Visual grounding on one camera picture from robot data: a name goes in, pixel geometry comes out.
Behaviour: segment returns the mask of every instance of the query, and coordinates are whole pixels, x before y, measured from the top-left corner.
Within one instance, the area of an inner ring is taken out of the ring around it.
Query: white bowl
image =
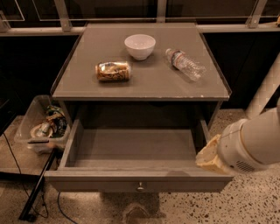
[[[124,40],[129,54],[136,60],[145,60],[154,50],[156,40],[145,34],[135,34]]]

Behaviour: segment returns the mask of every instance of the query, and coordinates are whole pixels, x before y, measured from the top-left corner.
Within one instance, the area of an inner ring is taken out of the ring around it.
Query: gray tabletop
[[[124,45],[138,33],[157,41],[143,61],[129,56]],[[180,49],[204,65],[205,76],[191,82],[169,65],[167,48]],[[99,82],[95,65],[107,61],[131,62],[131,79]],[[64,101],[226,101],[229,91],[195,24],[88,24],[52,96]]]

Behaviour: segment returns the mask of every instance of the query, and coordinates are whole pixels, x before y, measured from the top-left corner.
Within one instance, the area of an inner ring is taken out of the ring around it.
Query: cabinet
[[[136,33],[157,41],[144,61],[125,50]],[[190,82],[165,60],[169,47],[201,62],[206,76]],[[124,60],[131,80],[96,79],[97,63]],[[230,95],[195,24],[88,24],[53,89],[72,126],[59,169],[45,174],[57,190],[218,192],[232,179],[195,164]]]

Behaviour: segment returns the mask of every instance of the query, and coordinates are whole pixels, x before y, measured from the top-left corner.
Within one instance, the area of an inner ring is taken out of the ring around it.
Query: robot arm
[[[203,169],[226,174],[259,172],[278,162],[280,100],[276,108],[228,125],[196,157]]]

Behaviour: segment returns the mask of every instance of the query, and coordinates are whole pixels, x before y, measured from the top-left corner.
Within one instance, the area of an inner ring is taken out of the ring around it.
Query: gold can
[[[131,76],[131,64],[128,61],[103,62],[95,66],[99,81],[128,81]]]

